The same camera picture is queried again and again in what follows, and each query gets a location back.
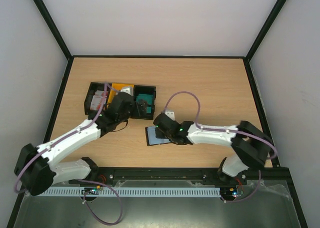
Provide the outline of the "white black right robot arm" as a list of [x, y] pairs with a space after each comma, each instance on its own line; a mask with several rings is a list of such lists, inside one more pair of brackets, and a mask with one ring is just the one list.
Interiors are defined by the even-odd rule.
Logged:
[[229, 184], [247, 169], [263, 169], [271, 157], [271, 140], [248, 121], [226, 127], [205, 126], [194, 121], [178, 123], [161, 113], [153, 124], [156, 135], [175, 145], [210, 144], [232, 148], [235, 154], [223, 158], [217, 171], [217, 178], [224, 184]]

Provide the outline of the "black leather card holder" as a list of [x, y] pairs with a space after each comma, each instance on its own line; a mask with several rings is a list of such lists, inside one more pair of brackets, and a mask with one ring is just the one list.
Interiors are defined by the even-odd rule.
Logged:
[[147, 146], [163, 145], [172, 143], [156, 126], [145, 127]]

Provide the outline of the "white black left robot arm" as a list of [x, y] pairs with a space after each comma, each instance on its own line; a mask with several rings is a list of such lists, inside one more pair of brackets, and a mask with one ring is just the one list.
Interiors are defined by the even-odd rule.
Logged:
[[73, 162], [63, 159], [85, 144], [97, 140], [127, 122], [135, 112], [146, 114], [147, 102], [136, 101], [126, 92], [119, 92], [108, 105], [88, 115], [80, 125], [62, 136], [38, 146], [25, 145], [19, 154], [14, 173], [32, 195], [45, 192], [54, 184], [70, 180], [95, 181], [99, 168], [89, 157]]

